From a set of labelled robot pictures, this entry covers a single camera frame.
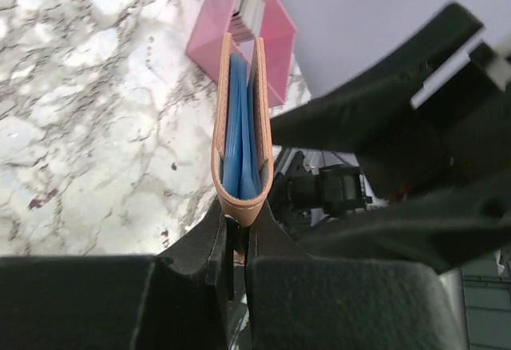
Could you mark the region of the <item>tan leather card holder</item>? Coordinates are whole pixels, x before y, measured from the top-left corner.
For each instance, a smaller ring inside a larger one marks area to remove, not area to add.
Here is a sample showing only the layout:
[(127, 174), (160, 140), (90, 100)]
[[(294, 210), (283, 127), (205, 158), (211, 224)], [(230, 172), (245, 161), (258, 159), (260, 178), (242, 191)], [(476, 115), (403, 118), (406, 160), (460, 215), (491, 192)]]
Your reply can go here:
[(262, 38), (253, 44), (252, 61), (223, 36), (212, 138), (212, 179), (224, 215), (242, 229), (259, 215), (272, 186), (274, 158)]

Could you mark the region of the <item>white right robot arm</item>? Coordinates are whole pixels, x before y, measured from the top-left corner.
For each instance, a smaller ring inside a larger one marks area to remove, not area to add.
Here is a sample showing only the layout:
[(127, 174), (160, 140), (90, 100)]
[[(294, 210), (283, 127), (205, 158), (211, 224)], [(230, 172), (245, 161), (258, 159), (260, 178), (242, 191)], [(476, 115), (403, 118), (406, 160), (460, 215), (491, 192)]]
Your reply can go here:
[(444, 273), (509, 245), (509, 57), (481, 42), (412, 102), (482, 27), (448, 2), (368, 70), (272, 119), (274, 142), (297, 151), (272, 206), (306, 253)]

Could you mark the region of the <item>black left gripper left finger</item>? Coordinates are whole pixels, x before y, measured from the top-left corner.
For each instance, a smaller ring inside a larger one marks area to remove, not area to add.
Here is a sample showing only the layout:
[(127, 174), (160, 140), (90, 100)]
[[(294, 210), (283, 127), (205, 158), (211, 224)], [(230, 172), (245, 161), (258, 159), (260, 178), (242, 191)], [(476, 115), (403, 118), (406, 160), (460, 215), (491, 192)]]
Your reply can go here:
[(224, 349), (218, 202), (160, 255), (4, 257), (4, 349)]

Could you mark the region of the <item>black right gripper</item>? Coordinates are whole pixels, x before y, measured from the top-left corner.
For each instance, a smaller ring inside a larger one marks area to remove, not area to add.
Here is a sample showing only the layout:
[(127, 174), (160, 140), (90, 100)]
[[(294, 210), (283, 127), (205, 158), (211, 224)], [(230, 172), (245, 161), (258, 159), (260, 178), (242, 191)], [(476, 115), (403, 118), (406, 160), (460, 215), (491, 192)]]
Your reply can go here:
[(483, 23), (457, 2), (368, 70), (272, 118), (274, 145), (354, 153), (388, 206), (316, 225), (309, 255), (426, 264), (443, 274), (510, 244), (510, 64), (485, 42), (413, 98)]

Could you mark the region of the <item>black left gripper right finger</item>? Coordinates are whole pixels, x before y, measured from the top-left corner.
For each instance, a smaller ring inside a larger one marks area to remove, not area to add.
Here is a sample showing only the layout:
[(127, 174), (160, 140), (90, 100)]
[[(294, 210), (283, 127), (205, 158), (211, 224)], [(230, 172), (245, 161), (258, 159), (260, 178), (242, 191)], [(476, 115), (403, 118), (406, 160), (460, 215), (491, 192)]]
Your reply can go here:
[(245, 270), (256, 349), (461, 349), (440, 275), (423, 263), (307, 254), (264, 206)]

